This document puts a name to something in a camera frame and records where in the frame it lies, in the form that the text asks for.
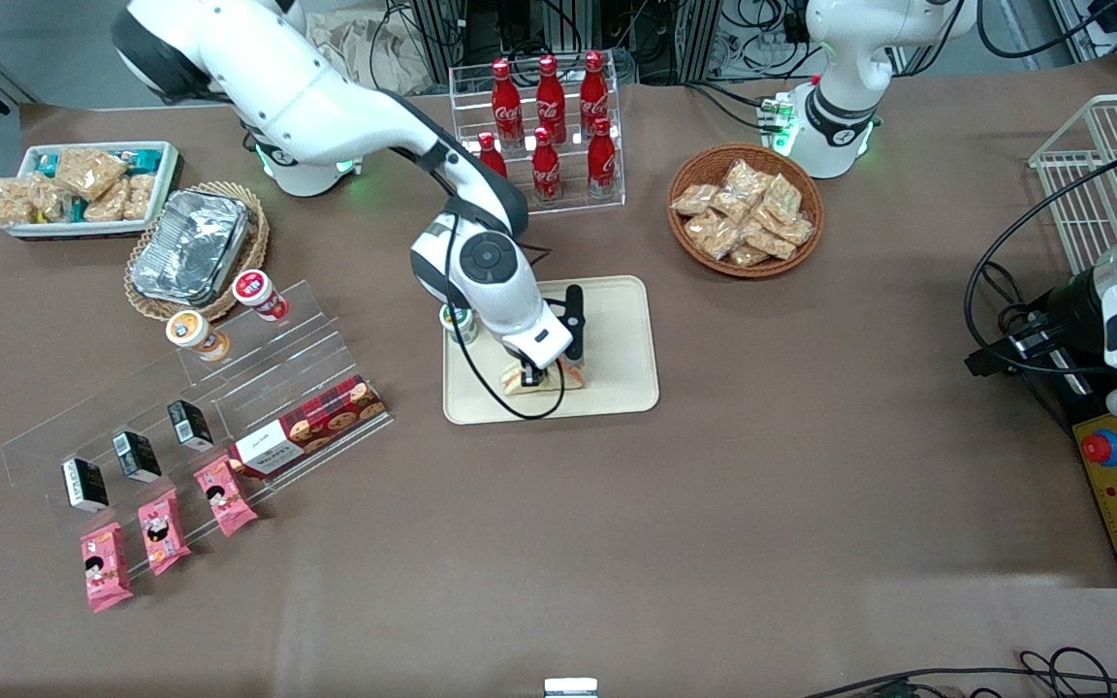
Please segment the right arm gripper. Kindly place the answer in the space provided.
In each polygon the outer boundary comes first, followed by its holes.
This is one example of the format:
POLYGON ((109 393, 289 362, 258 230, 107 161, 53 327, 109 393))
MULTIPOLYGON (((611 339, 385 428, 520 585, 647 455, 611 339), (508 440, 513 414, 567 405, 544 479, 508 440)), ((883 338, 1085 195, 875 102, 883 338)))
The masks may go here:
POLYGON ((581 284, 569 284, 564 288, 564 297, 546 298, 548 306, 557 306, 561 314, 551 308, 541 310, 540 319, 531 326, 505 334, 500 338, 502 346, 522 358, 522 386, 541 386, 547 377, 547 370, 563 357, 564 365, 571 369, 584 367, 586 357, 585 329, 586 304, 584 287, 581 284))

